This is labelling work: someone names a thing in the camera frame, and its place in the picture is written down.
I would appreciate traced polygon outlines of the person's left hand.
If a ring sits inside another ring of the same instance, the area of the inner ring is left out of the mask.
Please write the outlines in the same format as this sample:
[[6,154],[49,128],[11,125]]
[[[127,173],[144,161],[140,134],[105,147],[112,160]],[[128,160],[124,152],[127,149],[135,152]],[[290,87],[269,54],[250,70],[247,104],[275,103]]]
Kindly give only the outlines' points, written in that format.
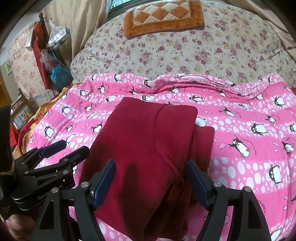
[[11,236],[15,240],[30,240],[35,221],[25,215],[14,214],[6,220],[6,224]]

